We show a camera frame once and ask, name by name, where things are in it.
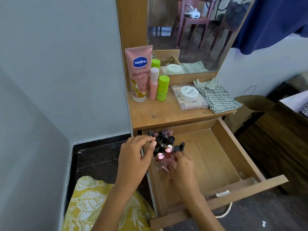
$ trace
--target blue curtain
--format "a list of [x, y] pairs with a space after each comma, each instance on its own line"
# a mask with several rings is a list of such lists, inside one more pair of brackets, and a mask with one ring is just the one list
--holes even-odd
[[251, 54], [279, 42], [299, 28], [308, 37], [308, 0], [256, 0], [233, 48]]

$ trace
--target brown paper bag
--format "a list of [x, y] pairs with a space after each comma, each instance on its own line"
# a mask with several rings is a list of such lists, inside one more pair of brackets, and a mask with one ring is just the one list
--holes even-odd
[[243, 106], [237, 109], [235, 114], [226, 116], [224, 120], [233, 134], [257, 113], [265, 113], [275, 105], [274, 102], [261, 95], [244, 95], [236, 97], [235, 100]]

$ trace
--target pink lotion tube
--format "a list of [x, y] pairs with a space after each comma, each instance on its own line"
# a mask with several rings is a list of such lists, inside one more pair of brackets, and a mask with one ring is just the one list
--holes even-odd
[[157, 67], [152, 67], [150, 70], [150, 89], [149, 89], [149, 99], [155, 100], [157, 95], [158, 87], [158, 76], [159, 69]]
[[148, 45], [125, 49], [133, 99], [139, 103], [147, 98], [152, 48], [152, 45]]

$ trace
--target yellow dress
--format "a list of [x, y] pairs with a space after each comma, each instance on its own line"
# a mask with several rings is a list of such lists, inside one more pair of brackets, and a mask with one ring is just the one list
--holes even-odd
[[[79, 178], [68, 205], [62, 230], [90, 231], [113, 185], [94, 180], [90, 176]], [[155, 213], [148, 202], [136, 191], [121, 216], [118, 230], [151, 230], [148, 219], [154, 216]]]

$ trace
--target wooden drawer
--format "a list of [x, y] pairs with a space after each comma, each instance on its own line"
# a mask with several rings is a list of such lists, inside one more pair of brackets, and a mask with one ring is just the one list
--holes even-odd
[[[148, 129], [142, 132], [147, 135]], [[194, 161], [200, 191], [212, 210], [288, 182], [284, 175], [266, 180], [220, 118], [174, 126], [173, 136], [174, 145], [185, 142], [183, 155]], [[147, 174], [157, 215], [149, 220], [151, 228], [164, 228], [190, 218], [171, 185], [169, 173], [157, 170], [154, 157]], [[230, 193], [225, 196], [211, 196], [226, 190]]]

